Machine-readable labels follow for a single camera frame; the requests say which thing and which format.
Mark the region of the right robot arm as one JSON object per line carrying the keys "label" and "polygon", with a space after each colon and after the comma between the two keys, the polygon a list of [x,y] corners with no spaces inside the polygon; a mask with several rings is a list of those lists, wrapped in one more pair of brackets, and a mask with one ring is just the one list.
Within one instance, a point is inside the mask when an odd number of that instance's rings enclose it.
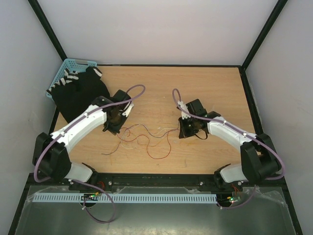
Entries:
{"label": "right robot arm", "polygon": [[214,186],[226,190],[235,182],[258,184],[263,180],[276,179],[283,172],[271,138],[266,134],[249,133],[228,122],[219,113],[207,112],[199,99],[189,103],[177,101],[181,110],[179,138],[196,136],[199,131],[216,136],[240,153],[239,164],[227,164],[214,172]]}

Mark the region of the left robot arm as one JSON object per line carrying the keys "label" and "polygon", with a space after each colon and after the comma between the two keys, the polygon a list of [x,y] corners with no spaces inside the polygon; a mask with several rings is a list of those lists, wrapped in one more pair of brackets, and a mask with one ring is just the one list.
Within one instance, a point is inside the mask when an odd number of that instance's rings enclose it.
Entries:
{"label": "left robot arm", "polygon": [[111,98],[97,97],[81,115],[60,130],[39,134],[33,155],[35,181],[70,179],[80,181],[85,189],[94,189],[98,183],[98,178],[93,175],[94,169],[72,162],[69,154],[80,140],[98,126],[113,135],[118,134],[133,106],[131,97],[118,90]]}

